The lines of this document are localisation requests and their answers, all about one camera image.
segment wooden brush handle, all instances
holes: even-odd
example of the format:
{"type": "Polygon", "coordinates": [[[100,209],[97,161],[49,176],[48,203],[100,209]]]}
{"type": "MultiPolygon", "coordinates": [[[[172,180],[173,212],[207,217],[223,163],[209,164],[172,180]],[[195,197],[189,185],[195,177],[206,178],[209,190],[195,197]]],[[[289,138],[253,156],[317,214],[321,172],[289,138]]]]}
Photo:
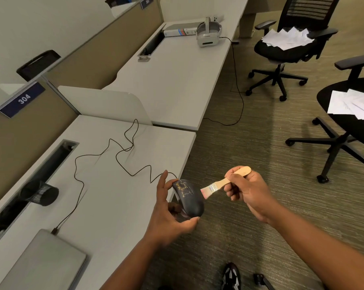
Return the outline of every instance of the wooden brush handle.
{"type": "MultiPolygon", "coordinates": [[[[242,167],[240,169],[238,169],[236,172],[234,172],[234,174],[239,174],[242,177],[245,177],[246,175],[248,175],[250,172],[252,172],[252,169],[248,166],[242,167]]],[[[230,183],[230,180],[228,178],[224,178],[221,181],[217,181],[216,182],[216,186],[218,189],[223,188],[225,185],[227,185],[228,183],[230,183]]]]}

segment black and white sneaker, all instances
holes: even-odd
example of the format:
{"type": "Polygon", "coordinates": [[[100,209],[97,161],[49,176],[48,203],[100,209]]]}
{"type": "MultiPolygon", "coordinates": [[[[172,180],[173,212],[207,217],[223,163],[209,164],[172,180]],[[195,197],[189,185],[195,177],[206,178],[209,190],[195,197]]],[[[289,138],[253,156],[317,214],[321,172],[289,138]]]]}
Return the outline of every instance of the black and white sneaker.
{"type": "Polygon", "coordinates": [[[228,263],[224,268],[221,290],[241,290],[241,275],[234,263],[228,263]]]}

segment black mesh cup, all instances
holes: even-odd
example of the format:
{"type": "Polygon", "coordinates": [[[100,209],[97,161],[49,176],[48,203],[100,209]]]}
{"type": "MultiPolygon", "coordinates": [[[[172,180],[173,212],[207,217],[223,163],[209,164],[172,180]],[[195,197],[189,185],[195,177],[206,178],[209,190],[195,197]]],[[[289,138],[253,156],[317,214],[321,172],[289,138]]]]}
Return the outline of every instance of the black mesh cup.
{"type": "Polygon", "coordinates": [[[59,189],[41,180],[33,180],[26,184],[20,193],[20,199],[42,206],[52,204],[59,195],[59,189]]]}

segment black cable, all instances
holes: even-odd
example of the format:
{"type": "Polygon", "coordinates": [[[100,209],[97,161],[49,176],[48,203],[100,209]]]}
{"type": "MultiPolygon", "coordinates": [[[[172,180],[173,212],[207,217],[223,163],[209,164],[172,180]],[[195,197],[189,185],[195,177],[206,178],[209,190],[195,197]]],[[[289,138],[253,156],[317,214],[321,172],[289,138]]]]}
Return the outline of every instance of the black cable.
{"type": "Polygon", "coordinates": [[[230,38],[228,38],[228,37],[220,37],[220,38],[227,38],[228,40],[230,40],[230,44],[232,45],[233,62],[234,62],[234,75],[236,76],[236,87],[237,87],[237,90],[238,90],[238,94],[240,95],[240,98],[241,98],[241,101],[242,101],[242,110],[241,110],[241,114],[240,114],[239,119],[235,123],[232,123],[232,124],[224,124],[224,123],[221,123],[219,121],[214,121],[214,120],[212,120],[210,118],[204,118],[204,119],[210,120],[211,122],[220,123],[223,126],[232,126],[232,125],[236,125],[241,120],[242,113],[244,112],[244,100],[243,100],[242,95],[241,95],[241,92],[240,92],[240,90],[238,88],[237,71],[236,71],[236,59],[234,58],[234,47],[233,47],[233,44],[232,44],[232,40],[230,38]]]}
{"type": "MultiPolygon", "coordinates": [[[[118,153],[115,155],[115,160],[117,161],[117,163],[123,168],[123,170],[124,171],[126,171],[127,172],[127,174],[129,174],[130,176],[135,176],[136,174],[138,174],[141,170],[143,170],[144,168],[146,168],[146,167],[150,167],[150,183],[153,183],[154,181],[155,181],[155,179],[157,179],[160,175],[162,175],[163,173],[161,173],[161,174],[159,174],[158,176],[156,176],[153,180],[151,180],[151,175],[152,175],[152,166],[151,165],[146,165],[146,166],[144,166],[142,169],[140,169],[139,171],[137,171],[135,174],[131,174],[130,172],[128,172],[127,170],[126,170],[126,168],[124,168],[122,165],[121,165],[121,163],[119,162],[119,160],[117,159],[117,155],[118,154],[120,154],[122,151],[131,151],[131,149],[134,147],[134,137],[135,137],[135,135],[136,135],[136,132],[138,131],[138,129],[139,129],[139,122],[138,122],[138,120],[137,119],[135,119],[133,122],[132,122],[132,125],[131,125],[131,127],[130,128],[128,128],[125,132],[124,132],[124,137],[131,143],[131,146],[129,147],[129,148],[126,148],[126,149],[124,149],[122,146],[121,146],[121,144],[120,143],[118,143],[117,141],[115,141],[115,140],[113,140],[112,138],[110,138],[109,140],[108,140],[108,146],[107,146],[107,148],[102,152],[102,153],[100,153],[100,154],[97,154],[97,155],[91,155],[91,154],[86,154],[86,155],[81,155],[81,156],[78,156],[78,157],[76,157],[75,159],[74,159],[74,165],[75,165],[75,170],[74,170],[74,175],[73,175],[73,177],[75,178],[75,180],[77,180],[77,181],[79,181],[79,182],[81,182],[82,184],[83,184],[83,186],[81,187],[81,190],[80,190],[80,193],[79,193],[79,197],[77,198],[77,202],[76,202],[76,205],[75,205],[75,207],[74,207],[74,209],[61,221],[61,222],[59,222],[59,224],[52,230],[52,234],[54,234],[54,235],[56,235],[57,233],[58,233],[58,231],[59,231],[59,229],[62,227],[62,225],[66,222],[66,220],[74,213],[74,211],[77,209],[77,207],[78,207],[78,205],[79,205],[79,203],[81,202],[81,200],[82,200],[82,198],[80,199],[80,197],[81,197],[81,194],[82,194],[82,192],[83,192],[83,189],[84,189],[84,186],[85,186],[85,183],[82,181],[82,180],[80,180],[80,179],[77,179],[76,178],[76,172],[77,172],[77,159],[78,158],[81,158],[82,156],[101,156],[103,153],[105,153],[105,151],[109,148],[109,146],[110,146],[110,144],[111,144],[111,141],[113,141],[113,142],[115,142],[115,143],[117,143],[121,148],[122,148],[122,150],[121,151],[118,151],[118,153]],[[126,136],[126,133],[134,126],[134,124],[135,124],[135,122],[137,123],[137,127],[136,127],[136,131],[135,131],[135,133],[134,133],[134,135],[132,136],[132,141],[126,136]]],[[[169,172],[169,174],[172,174],[175,178],[177,178],[177,176],[174,174],[174,173],[172,173],[172,172],[169,172]]]]}

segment desk number sign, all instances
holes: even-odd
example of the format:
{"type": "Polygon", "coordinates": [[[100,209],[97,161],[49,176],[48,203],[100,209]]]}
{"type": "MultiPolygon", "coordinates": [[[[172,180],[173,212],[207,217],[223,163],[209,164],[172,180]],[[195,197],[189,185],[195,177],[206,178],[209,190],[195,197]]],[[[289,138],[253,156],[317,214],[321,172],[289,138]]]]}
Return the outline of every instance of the desk number sign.
{"type": "Polygon", "coordinates": [[[150,5],[154,0],[142,0],[140,2],[141,6],[142,6],[142,10],[145,9],[148,5],[150,5]]]}
{"type": "Polygon", "coordinates": [[[32,100],[38,97],[45,91],[44,87],[40,83],[36,82],[32,84],[27,90],[13,98],[4,107],[0,109],[0,112],[6,117],[12,118],[32,100]]]}

